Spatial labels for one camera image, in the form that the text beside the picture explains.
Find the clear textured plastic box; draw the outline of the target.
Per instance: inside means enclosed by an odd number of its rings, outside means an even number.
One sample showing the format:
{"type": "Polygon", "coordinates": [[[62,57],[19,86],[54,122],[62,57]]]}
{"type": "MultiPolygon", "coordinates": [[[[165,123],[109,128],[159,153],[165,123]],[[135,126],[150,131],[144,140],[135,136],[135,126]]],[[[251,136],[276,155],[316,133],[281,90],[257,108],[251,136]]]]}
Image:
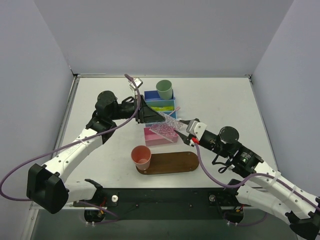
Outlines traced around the clear textured plastic box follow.
{"type": "Polygon", "coordinates": [[[149,130],[173,143],[176,131],[180,131],[184,124],[164,112],[159,112],[159,114],[164,117],[165,121],[154,123],[149,130]]]}

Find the pink plastic cup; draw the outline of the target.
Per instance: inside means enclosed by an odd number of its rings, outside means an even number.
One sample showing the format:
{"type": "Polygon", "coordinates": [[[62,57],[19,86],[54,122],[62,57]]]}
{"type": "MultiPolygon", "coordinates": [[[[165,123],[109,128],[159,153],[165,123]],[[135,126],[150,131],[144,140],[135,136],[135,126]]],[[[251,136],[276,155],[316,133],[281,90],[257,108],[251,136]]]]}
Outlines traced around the pink plastic cup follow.
{"type": "Polygon", "coordinates": [[[135,166],[142,171],[145,171],[150,166],[151,161],[151,150],[144,145],[136,146],[131,151],[131,159],[134,162],[135,166]]]}

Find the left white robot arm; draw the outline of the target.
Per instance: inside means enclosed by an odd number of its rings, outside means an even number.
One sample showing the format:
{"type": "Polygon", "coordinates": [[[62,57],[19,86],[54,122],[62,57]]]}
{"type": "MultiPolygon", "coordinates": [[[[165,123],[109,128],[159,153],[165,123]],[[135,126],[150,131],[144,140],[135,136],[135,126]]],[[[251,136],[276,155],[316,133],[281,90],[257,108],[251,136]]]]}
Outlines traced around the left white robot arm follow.
{"type": "Polygon", "coordinates": [[[127,97],[118,103],[112,91],[101,92],[91,120],[77,139],[43,165],[35,163],[30,167],[26,196],[51,214],[69,202],[86,200],[92,206],[100,204],[103,199],[100,184],[91,179],[83,180],[84,186],[66,185],[66,181],[90,153],[111,138],[119,128],[115,121],[123,119],[135,119],[142,124],[165,121],[164,116],[147,105],[143,95],[127,97]]]}

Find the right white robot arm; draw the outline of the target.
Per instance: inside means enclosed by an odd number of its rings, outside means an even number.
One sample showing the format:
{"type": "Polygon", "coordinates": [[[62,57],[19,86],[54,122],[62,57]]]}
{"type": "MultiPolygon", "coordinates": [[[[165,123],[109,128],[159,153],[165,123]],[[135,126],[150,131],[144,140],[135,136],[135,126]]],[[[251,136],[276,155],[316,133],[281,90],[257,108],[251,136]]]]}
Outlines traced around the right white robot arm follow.
{"type": "Polygon", "coordinates": [[[207,130],[207,125],[195,118],[181,120],[187,135],[176,130],[182,141],[196,148],[199,164],[204,173],[217,185],[229,189],[236,200],[271,214],[289,225],[290,229],[305,240],[320,235],[320,198],[308,193],[287,180],[251,149],[239,142],[239,132],[224,126],[218,134],[207,130]],[[203,147],[222,157],[223,173],[226,170],[241,176],[242,181],[225,184],[214,178],[204,166],[200,154],[203,147]]]}

